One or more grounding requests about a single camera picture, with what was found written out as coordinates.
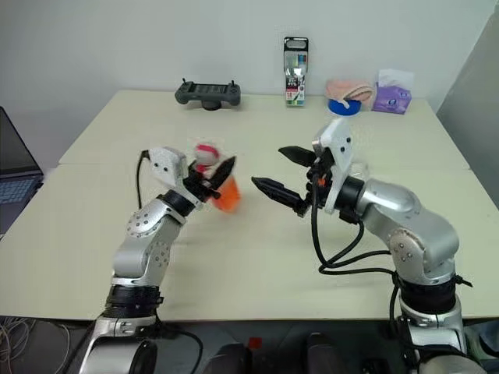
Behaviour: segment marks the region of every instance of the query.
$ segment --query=laptop screen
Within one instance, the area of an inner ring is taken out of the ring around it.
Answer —
[[[0,107],[0,175],[38,170],[37,162]]]

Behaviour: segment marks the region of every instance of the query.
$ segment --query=orange cup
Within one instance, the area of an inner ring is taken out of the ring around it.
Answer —
[[[241,201],[241,194],[239,193],[239,189],[237,188],[237,184],[232,175],[229,175],[217,192],[220,193],[220,198],[211,199],[211,201],[213,202],[213,205],[224,212],[233,212],[239,205],[239,201]]]

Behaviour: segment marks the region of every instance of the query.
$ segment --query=laptop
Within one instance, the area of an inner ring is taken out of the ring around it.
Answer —
[[[43,176],[14,124],[0,107],[0,235],[7,232],[30,202]]]

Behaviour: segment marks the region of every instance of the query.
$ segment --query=white table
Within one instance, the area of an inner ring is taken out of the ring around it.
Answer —
[[[235,110],[208,112],[199,102],[180,105],[173,93],[119,91],[68,149],[62,164],[135,164],[141,150],[169,145],[190,153],[211,140],[244,164],[274,163],[277,149],[311,148],[331,121],[323,97],[287,108],[283,97],[247,95]],[[466,169],[468,164],[429,104],[415,99],[405,115],[361,112],[350,124],[358,157],[375,168]],[[275,150],[269,157],[260,148]]]
[[[139,102],[136,114],[126,105],[132,96]],[[289,144],[310,147],[320,126],[305,119],[326,118],[321,106],[314,106],[312,101],[311,108],[293,110],[296,114],[288,116],[277,101],[272,110],[270,102],[276,98],[252,97],[246,102],[258,102],[263,107],[257,107],[256,114],[249,111],[249,116],[263,121],[267,112],[267,117],[273,118],[274,126],[269,124],[264,132],[262,122],[256,122],[254,131],[247,131],[252,123],[248,120],[242,124],[216,120],[241,118],[238,111],[205,113],[173,107],[160,100],[168,97],[171,94],[119,93],[62,158],[68,164],[54,171],[0,242],[0,315],[92,319],[101,312],[110,284],[112,256],[124,239],[128,217],[136,209],[136,155],[141,149],[160,144],[188,152],[203,137],[184,137],[196,131],[205,136],[215,134],[205,139],[214,138],[227,153],[237,153],[235,177],[242,203],[235,214],[222,213],[208,204],[189,216],[174,244],[162,284],[165,302],[159,308],[161,318],[387,318],[391,292],[388,277],[320,275],[310,237],[310,216],[299,219],[290,209],[270,201],[250,181],[252,175],[269,176],[303,192],[306,169],[287,161],[277,148]],[[353,118],[354,141],[361,147],[365,144],[371,176],[408,186],[425,206],[455,226],[461,239],[456,257],[458,272],[475,285],[473,289],[458,288],[463,315],[499,316],[493,282],[499,255],[490,247],[499,212],[467,170],[467,163],[438,120],[428,112],[427,104],[413,104],[412,119],[410,112],[406,116],[362,113]],[[164,106],[171,108],[171,117]],[[141,122],[138,112],[142,112]],[[276,120],[284,117],[294,121],[301,118],[303,124],[294,122],[284,131]],[[379,125],[386,136],[378,136],[367,120],[372,126]],[[419,122],[424,131],[416,126]],[[397,129],[400,124],[405,126],[403,131]],[[140,130],[141,125],[148,130]],[[244,130],[239,131],[238,126],[245,126]],[[371,131],[372,136],[363,135]],[[113,132],[116,142],[104,146],[104,139],[111,139]],[[369,141],[358,142],[358,137]],[[414,140],[422,138],[428,141],[422,146],[425,152],[419,155],[414,151]],[[400,139],[408,143],[400,157],[389,157],[391,148],[378,150],[374,146],[393,143],[397,147]],[[164,191],[148,168],[143,168],[141,181],[145,200]],[[322,245],[331,255],[356,233],[352,225],[325,213],[320,214],[319,224]],[[383,248],[379,239],[367,233],[356,253]],[[374,264],[392,268],[387,256],[365,262],[366,266]]]
[[[262,166],[268,174],[269,166]],[[189,216],[175,242],[161,293],[163,319],[387,318],[391,282],[384,274],[327,277],[317,272],[310,216],[267,199],[239,169],[236,214],[210,204]],[[146,199],[162,191],[143,175]],[[410,186],[444,215],[461,238],[458,272],[463,315],[499,316],[491,247],[499,213],[471,171],[397,171],[374,175]],[[299,173],[286,179],[303,182]],[[0,242],[0,314],[92,319],[109,289],[111,259],[136,209],[133,170],[122,165],[61,165]],[[320,239],[332,255],[355,234],[352,225],[320,215]],[[383,249],[367,233],[356,253]],[[388,256],[366,265],[389,266]]]

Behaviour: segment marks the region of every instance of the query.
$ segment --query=blue object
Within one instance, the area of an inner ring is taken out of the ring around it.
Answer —
[[[329,99],[329,103],[327,106],[329,107],[329,110],[332,111],[333,113],[336,113],[337,115],[356,115],[360,111],[360,101],[358,100],[346,100],[347,103],[349,103],[350,108],[345,108],[345,105],[342,103]]]

